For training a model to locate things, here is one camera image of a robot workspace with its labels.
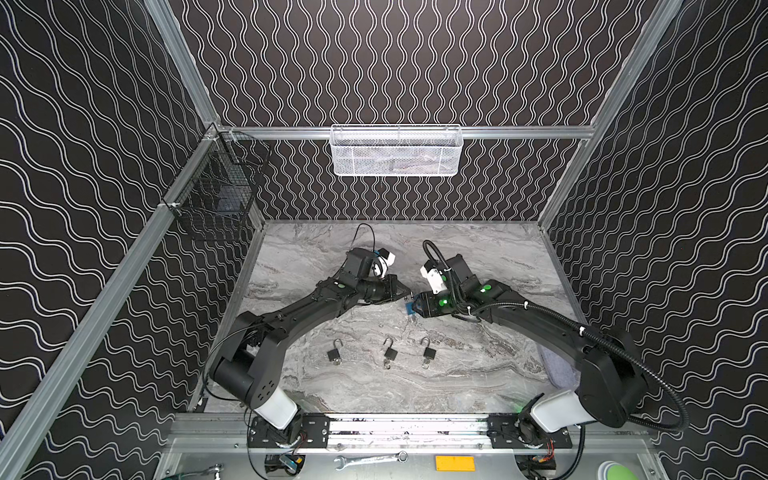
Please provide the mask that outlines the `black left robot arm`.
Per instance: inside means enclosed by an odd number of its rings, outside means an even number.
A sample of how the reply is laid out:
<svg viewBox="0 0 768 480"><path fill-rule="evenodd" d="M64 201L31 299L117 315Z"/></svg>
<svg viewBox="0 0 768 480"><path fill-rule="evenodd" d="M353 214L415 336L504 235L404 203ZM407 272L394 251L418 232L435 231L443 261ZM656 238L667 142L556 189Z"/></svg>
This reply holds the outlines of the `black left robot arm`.
<svg viewBox="0 0 768 480"><path fill-rule="evenodd" d="M408 296L410 288L389 272L395 259L385 248L353 248L341 267L306 296L276 311L238 315L212 357L209 378L272 427L286 429L299 411L279 386L288 348L354 307Z"/></svg>

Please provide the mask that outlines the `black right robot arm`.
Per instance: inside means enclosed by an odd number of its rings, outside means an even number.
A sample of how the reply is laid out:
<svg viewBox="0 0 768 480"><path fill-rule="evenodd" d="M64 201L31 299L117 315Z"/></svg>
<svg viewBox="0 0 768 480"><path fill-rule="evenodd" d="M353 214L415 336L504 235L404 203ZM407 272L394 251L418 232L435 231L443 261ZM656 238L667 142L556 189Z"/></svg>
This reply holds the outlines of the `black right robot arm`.
<svg viewBox="0 0 768 480"><path fill-rule="evenodd" d="M625 332L603 333L537 304L497 281L481 281L462 255L429 259L421 267L429 290L414 297L412 309L424 318L451 315L510 328L567 360L579 373L575 387L544 394L521 413L520 428L552 433L565 426L597 422L612 428L627 423L662 432L681 432L690 415L681 396L644 364ZM673 423L636 416L638 405L657 384L678 411Z"/></svg>

